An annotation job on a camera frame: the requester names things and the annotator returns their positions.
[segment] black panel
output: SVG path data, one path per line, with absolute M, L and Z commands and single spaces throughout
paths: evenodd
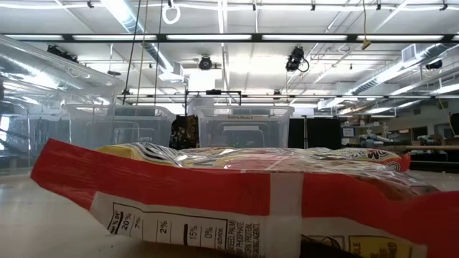
M 427 135 L 427 126 L 421 128 L 413 128 L 412 129 L 412 140 L 417 140 L 418 136 Z
M 288 126 L 288 147 L 305 148 L 304 118 L 291 118 Z
M 459 135 L 459 113 L 451 115 L 451 127 L 453 127 L 454 134 Z
M 306 120 L 308 148 L 341 148 L 341 124 L 338 119 L 313 118 Z

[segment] fluorescent light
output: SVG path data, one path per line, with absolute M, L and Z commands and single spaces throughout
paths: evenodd
M 341 41 L 346 40 L 347 35 L 295 35 L 295 34 L 286 34 L 286 35 L 262 35 L 262 40 L 292 40 L 292 41 L 301 41 L 301 40 L 310 40 L 310 41 Z
M 379 40 L 379 41 L 431 41 L 431 40 L 442 40 L 443 35 L 367 35 L 368 40 Z M 359 35 L 357 40 L 364 41 L 365 36 Z
M 252 35 L 244 34 L 220 34 L 220 35 L 203 35 L 203 34 L 176 34 L 176 35 L 166 35 L 168 40 L 251 40 Z
M 372 118 L 396 118 L 396 115 L 372 115 Z
M 134 35 L 126 34 L 126 35 L 74 35 L 74 40 L 77 41 L 105 41 L 105 40 L 126 40 L 130 41 L 134 39 Z M 136 35 L 136 40 L 143 40 L 143 35 L 138 34 Z M 145 35 L 145 40 L 157 40 L 156 35 Z
M 172 72 L 163 72 L 158 76 L 158 78 L 162 81 L 176 81 L 176 82 L 183 82 L 184 77 L 181 75 L 176 75 Z
M 385 111 L 388 111 L 390 110 L 391 108 L 390 107 L 377 107 L 377 108 L 374 108 L 372 110 L 368 110 L 365 112 L 365 114 L 377 114 L 377 113 L 383 113 Z
M 390 99 L 428 99 L 430 96 L 409 96 L 409 95 L 391 95 L 389 96 Z
M 272 106 L 274 103 L 243 103 L 242 106 L 247 106 L 247 107 L 266 107 L 266 106 Z
M 452 91 L 455 91 L 455 90 L 459 90 L 459 83 L 458 84 L 454 84 L 454 85 L 449 85 L 449 86 L 443 86 L 443 87 L 441 87 L 439 89 L 436 89 L 436 90 L 433 90 L 433 91 L 429 92 L 429 95 L 440 95 L 440 94 L 452 92 Z
M 358 98 L 364 98 L 364 99 L 377 99 L 377 98 L 383 98 L 384 96 L 373 96 L 373 95 L 357 95 L 355 97 Z
M 33 99 L 31 99 L 30 97 L 22 96 L 22 99 L 25 100 L 27 103 L 39 105 L 38 101 L 33 100 Z
M 459 99 L 459 95 L 440 95 L 435 97 L 439 99 Z
M 406 108 L 406 107 L 409 107 L 409 106 L 414 105 L 414 104 L 419 103 L 419 102 L 421 102 L 421 100 L 415 100 L 415 101 L 412 101 L 412 102 L 401 104 L 397 108 Z
M 62 35 L 7 34 L 5 36 L 15 40 L 64 40 L 64 37 L 62 37 Z
M 398 94 L 402 94 L 402 93 L 405 93 L 407 91 L 410 91 L 412 89 L 414 89 L 415 87 L 414 86 L 406 86 L 406 87 L 403 87 L 403 88 L 400 88 L 392 93 L 390 93 L 390 95 L 398 95 Z
M 312 103 L 294 103 L 290 106 L 294 108 L 317 108 L 317 104 Z

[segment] label sticker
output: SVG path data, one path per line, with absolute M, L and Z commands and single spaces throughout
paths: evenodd
M 206 247 L 244 257 L 265 256 L 262 216 L 143 205 L 99 192 L 90 212 L 111 234 Z

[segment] storage bin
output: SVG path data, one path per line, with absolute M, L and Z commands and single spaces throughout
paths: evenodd
M 196 107 L 201 147 L 287 148 L 293 107 Z
M 49 138 L 71 142 L 68 105 L 114 105 L 124 86 L 2 35 L 0 64 L 0 176 L 28 173 Z
M 168 147 L 175 120 L 164 107 L 69 105 L 67 109 L 70 143 L 90 149 L 143 141 Z

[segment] ceiling light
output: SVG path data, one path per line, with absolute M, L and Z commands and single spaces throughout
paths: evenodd
M 394 95 L 394 96 L 389 96 L 389 98 L 391 99 L 428 99 L 430 98 L 430 96 L 410 96 L 410 95 L 403 95 L 403 96 L 398 96 L 398 95 Z
M 383 113 L 383 112 L 388 111 L 390 109 L 391 109 L 390 107 L 377 107 L 377 108 L 374 108 L 372 110 L 368 110 L 365 113 L 366 114 L 377 114 L 377 113 Z
M 357 97 L 357 98 L 359 98 L 359 99 L 362 99 L 362 98 L 364 98 L 364 99 L 367 99 L 367 100 L 368 100 L 368 99 L 372 99 L 372 100 L 374 100 L 374 99 L 377 99 L 377 98 L 383 98 L 384 96 L 373 96 L 373 95 L 357 95 L 357 96 L 354 96 L 354 97 Z
M 443 35 L 367 35 L 366 39 L 376 41 L 431 41 L 441 40 L 443 37 Z M 357 40 L 364 41 L 365 36 L 360 35 Z
M 456 90 L 459 90 L 459 84 L 443 86 L 439 89 L 429 92 L 429 95 L 440 95 L 440 94 L 444 94 L 444 93 L 448 93 L 448 92 L 452 92 Z
M 175 35 L 166 35 L 168 40 L 209 40 L 209 41 L 220 41 L 220 40 L 251 40 L 252 35 L 244 34 L 175 34 Z
M 74 35 L 74 40 L 77 41 L 110 41 L 110 40 L 126 40 L 132 41 L 134 39 L 134 35 L 126 34 L 126 35 Z M 136 40 L 143 40 L 143 35 L 139 34 L 135 37 Z M 157 40 L 156 35 L 145 35 L 145 40 Z
M 64 40 L 62 35 L 6 34 L 5 36 L 15 40 Z
M 402 93 L 405 93 L 407 91 L 410 91 L 412 89 L 414 89 L 415 87 L 414 86 L 406 86 L 406 87 L 403 87 L 403 88 L 400 88 L 392 93 L 390 93 L 390 95 L 398 95 L 398 94 L 402 94 Z
M 39 105 L 38 101 L 31 99 L 30 97 L 22 96 L 22 99 L 27 103 Z
M 347 39 L 347 35 L 262 35 L 262 40 L 291 40 L 291 41 L 343 41 Z
M 409 107 L 409 106 L 414 105 L 414 104 L 419 103 L 419 102 L 421 102 L 421 100 L 415 100 L 415 101 L 412 101 L 412 102 L 401 104 L 397 108 L 406 108 L 406 107 Z
M 396 118 L 396 115 L 372 115 L 372 118 Z
M 312 103 L 295 103 L 290 106 L 294 108 L 317 108 L 317 104 Z
M 242 103 L 242 106 L 247 107 L 263 107 L 263 106 L 272 106 L 274 103 Z

